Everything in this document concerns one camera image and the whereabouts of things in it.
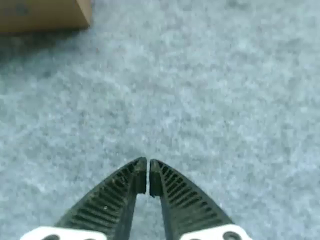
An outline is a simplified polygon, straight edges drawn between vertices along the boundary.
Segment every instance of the floor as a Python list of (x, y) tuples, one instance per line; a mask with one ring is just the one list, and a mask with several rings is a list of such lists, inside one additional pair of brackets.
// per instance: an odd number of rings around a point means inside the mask
[[(0, 232), (54, 224), (140, 156), (253, 239), (320, 232), (320, 1), (95, 0), (92, 28), (0, 38)], [(139, 196), (131, 238), (165, 238)]]

